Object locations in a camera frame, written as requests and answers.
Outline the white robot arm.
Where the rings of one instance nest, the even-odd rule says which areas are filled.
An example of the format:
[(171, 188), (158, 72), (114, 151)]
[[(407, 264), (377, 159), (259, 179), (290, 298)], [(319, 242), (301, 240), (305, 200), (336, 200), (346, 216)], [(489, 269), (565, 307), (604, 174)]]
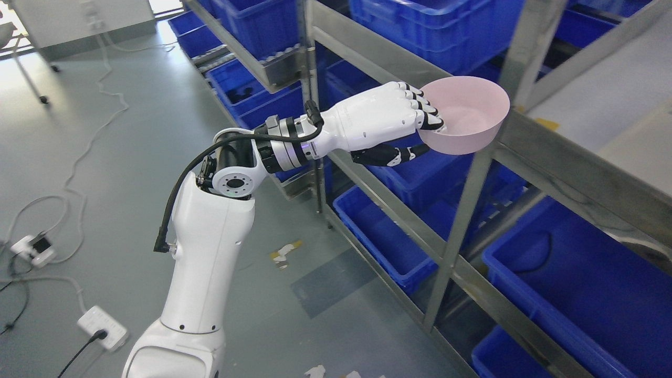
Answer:
[(171, 190), (154, 251), (175, 261), (158, 320), (125, 362), (124, 377), (220, 377), (225, 306), (238, 254), (255, 217), (254, 191), (270, 173), (303, 165), (305, 144), (324, 120), (267, 118), (249, 131), (228, 128), (183, 170)]

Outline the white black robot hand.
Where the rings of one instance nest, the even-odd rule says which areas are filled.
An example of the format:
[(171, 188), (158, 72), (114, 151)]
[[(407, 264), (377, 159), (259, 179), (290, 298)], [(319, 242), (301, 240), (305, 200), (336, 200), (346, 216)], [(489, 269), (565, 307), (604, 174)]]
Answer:
[(391, 81), (339, 101), (321, 113), (322, 131), (302, 143), (303, 152), (316, 160), (336, 149), (348, 151), (353, 162), (397, 166), (427, 153), (427, 144), (396, 148), (388, 142), (444, 126), (439, 111), (420, 89)]

